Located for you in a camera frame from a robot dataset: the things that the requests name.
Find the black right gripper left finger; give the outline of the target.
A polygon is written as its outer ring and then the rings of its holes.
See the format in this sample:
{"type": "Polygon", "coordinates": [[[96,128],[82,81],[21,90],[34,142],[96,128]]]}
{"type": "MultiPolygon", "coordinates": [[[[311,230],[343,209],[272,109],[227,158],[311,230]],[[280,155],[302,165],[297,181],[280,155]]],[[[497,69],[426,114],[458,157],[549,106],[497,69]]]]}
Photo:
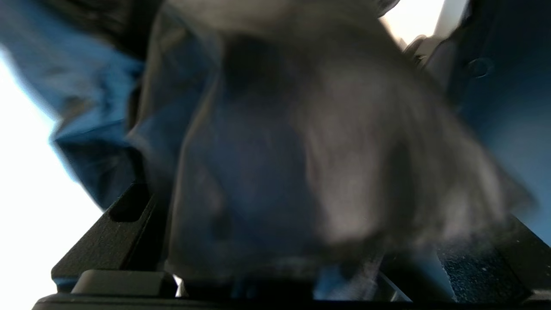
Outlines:
{"type": "Polygon", "coordinates": [[[53,267],[59,294],[173,298],[163,269],[167,211],[132,184],[53,267]]]}

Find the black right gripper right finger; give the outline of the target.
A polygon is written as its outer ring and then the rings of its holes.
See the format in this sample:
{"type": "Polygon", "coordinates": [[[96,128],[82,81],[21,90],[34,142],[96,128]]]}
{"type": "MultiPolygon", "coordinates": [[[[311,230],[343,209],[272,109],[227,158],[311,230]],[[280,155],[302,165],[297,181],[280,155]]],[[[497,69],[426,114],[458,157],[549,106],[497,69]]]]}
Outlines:
{"type": "Polygon", "coordinates": [[[388,256],[383,278],[415,303],[549,302],[550,247],[512,218],[512,235],[485,252],[438,248],[417,257],[388,256]]]}

